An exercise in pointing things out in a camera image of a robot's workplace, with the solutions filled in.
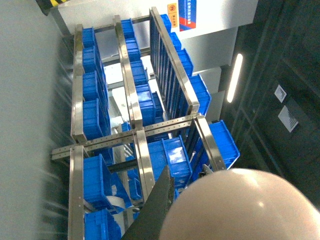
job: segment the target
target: label sticker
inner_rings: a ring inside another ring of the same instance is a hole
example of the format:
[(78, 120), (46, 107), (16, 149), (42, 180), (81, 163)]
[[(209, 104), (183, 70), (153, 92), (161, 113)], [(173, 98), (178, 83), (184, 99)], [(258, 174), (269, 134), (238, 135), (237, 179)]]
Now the label sticker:
[(176, 3), (168, 4), (168, 16), (171, 21), (172, 28), (178, 27), (179, 20), (178, 20), (178, 8)]
[(178, 0), (180, 32), (195, 29), (197, 22), (197, 0)]

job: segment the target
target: fluorescent light strip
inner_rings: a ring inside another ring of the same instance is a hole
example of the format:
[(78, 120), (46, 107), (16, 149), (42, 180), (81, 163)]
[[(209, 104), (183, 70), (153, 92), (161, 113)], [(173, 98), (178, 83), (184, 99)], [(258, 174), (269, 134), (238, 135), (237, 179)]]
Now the fluorescent light strip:
[(240, 75), (240, 70), (241, 70), (241, 65), (242, 65), (243, 58), (244, 57), (240, 53), (236, 56), (235, 65), (234, 65), (232, 78), (231, 78), (231, 82), (230, 82), (230, 87), (229, 87), (228, 95), (226, 97), (226, 100), (229, 103), (231, 103), (232, 100), (234, 99), (234, 95), (235, 95), (237, 83), (238, 83), (238, 80), (239, 80), (239, 75)]

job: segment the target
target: blue plastic bin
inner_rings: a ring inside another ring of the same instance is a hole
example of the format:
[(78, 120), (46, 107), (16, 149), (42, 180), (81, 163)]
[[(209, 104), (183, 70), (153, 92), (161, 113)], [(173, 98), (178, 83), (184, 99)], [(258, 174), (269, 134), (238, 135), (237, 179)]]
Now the blue plastic bin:
[(120, 240), (121, 229), (105, 209), (84, 216), (85, 240)]
[(150, 86), (148, 84), (144, 84), (136, 86), (135, 88), (141, 109), (143, 126), (152, 125), (155, 123), (156, 105)]
[(83, 196), (97, 210), (117, 208), (120, 213), (123, 208), (112, 206), (106, 196), (122, 198), (125, 207), (131, 206), (131, 200), (121, 183), (117, 173), (111, 174), (101, 154), (83, 161)]
[(240, 152), (223, 120), (210, 124), (209, 128), (227, 169), (240, 157)]
[(133, 214), (133, 220), (136, 220), (136, 219), (137, 219), (137, 217), (139, 216), (139, 214), (140, 214), (140, 212), (136, 212), (136, 213), (134, 213), (134, 214)]
[(164, 26), (165, 26), (166, 30), (168, 31), (168, 33), (171, 33), (171, 21), (170, 21), (168, 15), (162, 14), (161, 18), (163, 20)]
[[(223, 120), (210, 124), (209, 128), (221, 153), (225, 166), (229, 169), (240, 157), (240, 152)], [(207, 153), (203, 149), (203, 143), (201, 139), (199, 139), (195, 147), (196, 154), (193, 158), (196, 162), (191, 162), (193, 169), (192, 181), (198, 179), (199, 173), (202, 171), (202, 165), (209, 164)]]
[(86, 101), (92, 101), (99, 99), (99, 103), (104, 112), (104, 115), (109, 119), (108, 112), (108, 95), (106, 94), (108, 90), (105, 87), (105, 84), (102, 84), (98, 80), (97, 72), (86, 73), (82, 76), (83, 82), (83, 97)]
[(131, 199), (137, 201), (142, 198), (140, 181), (138, 179), (133, 178), (129, 180), (129, 189)]
[(184, 48), (184, 49), (182, 49), (180, 51), (176, 51), (176, 52), (178, 53), (178, 56), (181, 60), (181, 63), (184, 67), (186, 74), (191, 77), (192, 73), (194, 71), (194, 65), (191, 61), (189, 54), (187, 53), (187, 50)]
[(164, 114), (164, 110), (162, 109), (159, 95), (157, 92), (153, 92), (152, 95), (153, 95), (154, 104), (155, 104), (155, 117), (156, 118), (162, 117)]
[(174, 189), (174, 200), (177, 200), (179, 195), (180, 195), (180, 193), (178, 192), (178, 189)]
[(87, 140), (110, 135), (110, 120), (103, 114), (99, 99), (83, 103), (83, 131)]
[(97, 210), (112, 209), (106, 196), (112, 196), (112, 179), (102, 155), (83, 160), (83, 197)]
[(206, 115), (211, 103), (211, 95), (200, 74), (189, 77), (195, 95), (200, 103), (199, 113)]
[(141, 60), (130, 63), (134, 84), (136, 86), (148, 84), (148, 74)]
[(84, 48), (90, 48), (98, 45), (93, 27), (82, 30), (82, 43)]
[(121, 124), (122, 132), (127, 132), (131, 130), (130, 124), (126, 121)]
[[(135, 159), (134, 156), (128, 156), (125, 160), (130, 161), (133, 159)], [(139, 173), (138, 173), (137, 168), (127, 171), (127, 174), (128, 174), (129, 179), (139, 179)]]
[(114, 161), (114, 152), (112, 148), (106, 148), (106, 149), (99, 149), (94, 151), (94, 155), (98, 156), (99, 154), (102, 155), (104, 162), (107, 166), (115, 164)]
[(107, 86), (106, 75), (99, 50), (96, 46), (87, 47), (82, 52), (82, 65), (86, 74), (96, 71), (99, 81)]
[(134, 30), (134, 25), (132, 23), (131, 18), (127, 19), (127, 20), (122, 20), (121, 25), (122, 25), (123, 34), (124, 34), (125, 39), (135, 38), (135, 30)]
[(140, 48), (135, 38), (125, 40), (126, 48), (129, 55), (130, 62), (139, 61), (141, 58)]
[(169, 36), (172, 40), (172, 43), (173, 43), (175, 50), (180, 51), (182, 48), (182, 44), (181, 44), (177, 34), (175, 32), (170, 32)]
[(169, 165), (174, 187), (184, 188), (192, 175), (192, 169), (181, 136), (149, 143), (148, 148), (154, 179), (157, 181), (164, 167)]

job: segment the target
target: metal shelving frame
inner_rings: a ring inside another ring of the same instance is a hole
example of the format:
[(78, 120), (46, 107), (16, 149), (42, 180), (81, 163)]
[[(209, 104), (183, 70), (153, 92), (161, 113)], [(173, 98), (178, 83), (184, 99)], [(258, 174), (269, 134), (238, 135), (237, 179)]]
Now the metal shelving frame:
[[(113, 148), (134, 143), (136, 162), (139, 170), (141, 190), (144, 202), (148, 199), (148, 196), (150, 195), (155, 185), (155, 178), (151, 165), (146, 137), (162, 133), (177, 133), (181, 130), (189, 128), (189, 137), (186, 138), (187, 143), (185, 144), (188, 153), (191, 153), (195, 147), (195, 141), (193, 140), (197, 137), (200, 137), (213, 170), (219, 171), (226, 169), (226, 166), (222, 160), (213, 135), (211, 134), (207, 121), (204, 116), (198, 113), (199, 102), (196, 97), (195, 91), (193, 90), (189, 78), (186, 75), (177, 51), (173, 47), (168, 31), (162, 22), (157, 8), (152, 7), (149, 16), (143, 16), (133, 22), (140, 23), (149, 20), (154, 21), (157, 30), (160, 33), (160, 37), (164, 42), (165, 49), (169, 55), (169, 58), (173, 65), (173, 69), (176, 73), (178, 83), (180, 84), (183, 94), (188, 102), (189, 115), (143, 127), (142, 114), (129, 61), (126, 41), (121, 25), (121, 18), (119, 15), (116, 15), (114, 16), (113, 26), (109, 24), (103, 27), (99, 27), (97, 31), (102, 32), (110, 29), (115, 29), (116, 37), (118, 40), (118, 52), (123, 75), (123, 84), (132, 130), (126, 132), (122, 132), (121, 130), (119, 130), (117, 134), (97, 138), (94, 140), (87, 140), (83, 131), (83, 27), (81, 24), (76, 26), (74, 34), (74, 70), (72, 84), (71, 118), (71, 136), (76, 143), (54, 149), (51, 153), (52, 161), (63, 162), (70, 167), (68, 215), (69, 240), (84, 239), (84, 214), (85, 212), (95, 211), (95, 209), (84, 200), (83, 185), (84, 158), (92, 156), (93, 151), (95, 150)], [(125, 162), (124, 148), (123, 151), (121, 151), (120, 158), (120, 164), (122, 162)], [(122, 177), (122, 181), (128, 181), (128, 176)], [(127, 191), (129, 190), (128, 184), (124, 183), (124, 187)], [(124, 215), (124, 217), (126, 218), (124, 220), (126, 225), (125, 228), (127, 229), (127, 227), (132, 223), (132, 217), (128, 217), (128, 214)]]

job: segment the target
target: wall vent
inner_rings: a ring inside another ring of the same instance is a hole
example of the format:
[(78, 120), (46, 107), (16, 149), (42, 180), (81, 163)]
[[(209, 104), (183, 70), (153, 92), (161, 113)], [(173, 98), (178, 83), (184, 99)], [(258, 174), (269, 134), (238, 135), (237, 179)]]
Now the wall vent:
[(285, 100), (287, 93), (280, 85), (278, 85), (274, 92), (274, 95), (279, 99), (280, 103), (282, 103)]
[(288, 108), (284, 106), (278, 115), (285, 128), (291, 133), (293, 129), (298, 125), (298, 120), (289, 112)]

